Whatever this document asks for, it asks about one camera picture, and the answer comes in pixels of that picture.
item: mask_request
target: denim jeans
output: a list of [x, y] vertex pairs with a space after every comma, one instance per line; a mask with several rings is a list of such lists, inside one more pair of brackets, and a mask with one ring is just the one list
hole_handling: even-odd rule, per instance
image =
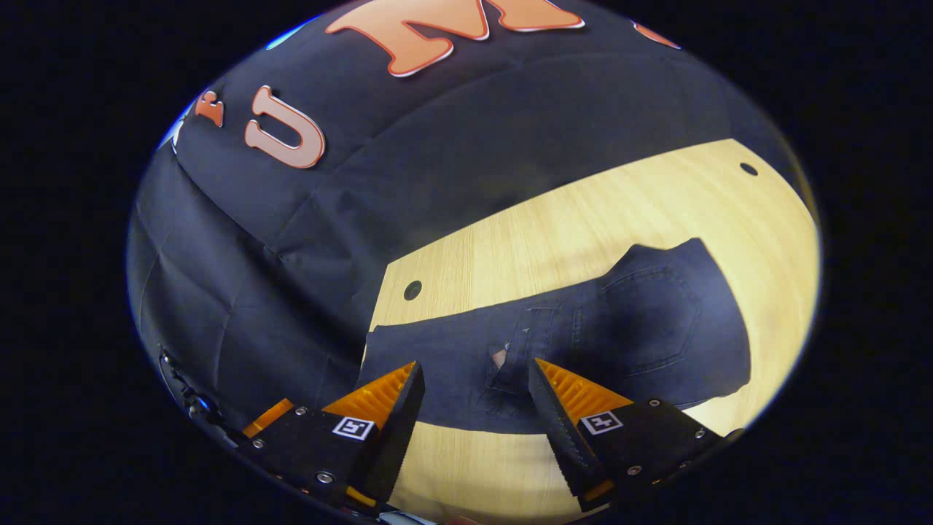
[[[501, 369], [492, 356], [504, 349]], [[500, 305], [377, 326], [356, 386], [422, 364], [418, 419], [463, 430], [543, 433], [528, 393], [540, 358], [636, 402], [680, 408], [748, 382], [748, 337], [738, 304], [703, 242], [632, 246], [605, 275]]]

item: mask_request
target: light wood surface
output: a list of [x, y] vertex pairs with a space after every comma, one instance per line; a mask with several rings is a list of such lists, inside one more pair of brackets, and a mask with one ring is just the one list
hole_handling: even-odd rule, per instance
[[[747, 174], [740, 163], [759, 174]], [[577, 284], [604, 274], [632, 244], [668, 249], [692, 237], [703, 240], [729, 282], [750, 343], [750, 382], [686, 410], [724, 435], [747, 428], [780, 389], [809, 332], [819, 286], [812, 217], [790, 186], [735, 140], [583, 178], [390, 263], [370, 328]], [[406, 301], [403, 291], [413, 280], [423, 287]], [[421, 422], [390, 504], [438, 522], [463, 515], [484, 525], [583, 516], [543, 434]]]

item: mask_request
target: black background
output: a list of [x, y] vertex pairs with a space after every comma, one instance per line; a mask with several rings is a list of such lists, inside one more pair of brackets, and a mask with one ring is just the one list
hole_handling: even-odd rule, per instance
[[[8, 383], [10, 522], [328, 522], [174, 407], [133, 328], [124, 243], [149, 155], [193, 96], [335, 5], [33, 3], [5, 16], [7, 111], [21, 112], [5, 119], [17, 153], [3, 177], [4, 223], [17, 226], [5, 228], [5, 339], [12, 361], [27, 358]], [[625, 520], [929, 520], [929, 389], [917, 385], [931, 346], [912, 330], [924, 316], [933, 325], [923, 14], [868, 2], [607, 5], [773, 117], [805, 162], [827, 236], [822, 313], [783, 393], [737, 445], [627, 504]]]

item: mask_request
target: dark blue cloth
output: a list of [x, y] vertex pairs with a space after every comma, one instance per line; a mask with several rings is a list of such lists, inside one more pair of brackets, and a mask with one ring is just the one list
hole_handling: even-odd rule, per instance
[[[140, 183], [127, 239], [136, 329], [153, 364], [170, 349], [234, 426], [283, 397], [320, 408], [349, 393], [386, 265], [518, 203], [726, 138], [801, 191], [788, 143], [741, 90], [592, 3], [560, 3], [580, 30], [490, 19], [487, 40], [395, 78], [368, 38], [326, 32], [365, 1], [198, 89], [225, 104], [223, 127], [191, 107]], [[323, 130], [314, 167], [244, 143], [252, 119], [298, 140], [253, 113], [262, 85]]]
[[[499, 369], [492, 356], [506, 350]], [[527, 363], [553, 362], [634, 401], [681, 408], [748, 382], [748, 337], [700, 239], [632, 246], [605, 275], [500, 305], [377, 326], [357, 386], [411, 361], [425, 371], [419, 420], [494, 433], [543, 433]]]

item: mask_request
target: back pocket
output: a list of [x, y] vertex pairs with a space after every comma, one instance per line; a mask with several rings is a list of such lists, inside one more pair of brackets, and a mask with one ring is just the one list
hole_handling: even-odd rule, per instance
[[574, 312], [574, 361], [610, 383], [670, 366], [686, 357], [700, 315], [700, 301], [670, 267], [613, 279]]

